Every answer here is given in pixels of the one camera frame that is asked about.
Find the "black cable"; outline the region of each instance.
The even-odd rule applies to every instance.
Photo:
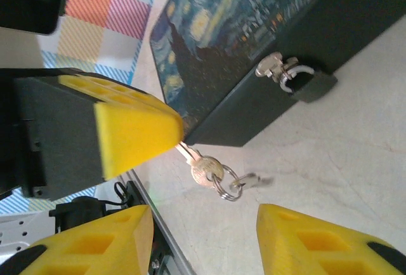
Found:
[[[126,199],[128,197],[128,191],[123,183],[121,183],[121,182],[114,183],[114,192],[120,198],[121,203],[111,202],[109,200],[100,200],[100,202],[102,202],[104,204],[114,205],[114,206],[122,206],[122,205],[126,205],[128,203],[128,199]]]

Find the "silver key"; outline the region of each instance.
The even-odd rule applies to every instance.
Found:
[[[229,188],[233,192],[237,192],[239,186],[242,186],[243,190],[251,187],[260,187],[265,185],[270,185],[272,183],[272,178],[261,178],[256,173],[248,173],[242,177],[236,179],[229,185]]]
[[[192,177],[199,185],[213,188],[213,181],[209,178],[212,174],[215,174],[220,180],[224,178],[223,165],[217,159],[211,156],[202,156],[198,151],[183,142],[177,145],[176,148],[191,166]]]
[[[186,163],[188,163],[190,166],[192,166],[194,162],[198,161],[202,157],[198,151],[190,148],[184,142],[180,142],[178,145],[176,145],[176,149],[182,153],[186,159]]]

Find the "white surface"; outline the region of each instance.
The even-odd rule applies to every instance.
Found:
[[[54,233],[55,217],[48,211],[0,216],[0,264]]]
[[[159,98],[148,37],[166,1],[154,2],[133,81]],[[197,274],[263,274],[260,203],[373,234],[406,252],[406,18],[336,76],[328,96],[296,104],[244,148],[199,146],[239,175],[274,178],[236,203],[195,184],[175,150],[137,168]]]

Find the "printed artwork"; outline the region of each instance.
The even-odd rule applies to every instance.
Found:
[[[253,68],[312,0],[169,0],[150,44],[167,104],[185,133]]]

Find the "checkered cloth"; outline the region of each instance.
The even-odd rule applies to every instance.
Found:
[[[154,0],[67,0],[56,32],[38,36],[44,66],[77,67],[131,84]],[[0,214],[50,210],[95,188],[49,202],[27,199],[17,189],[2,200]]]

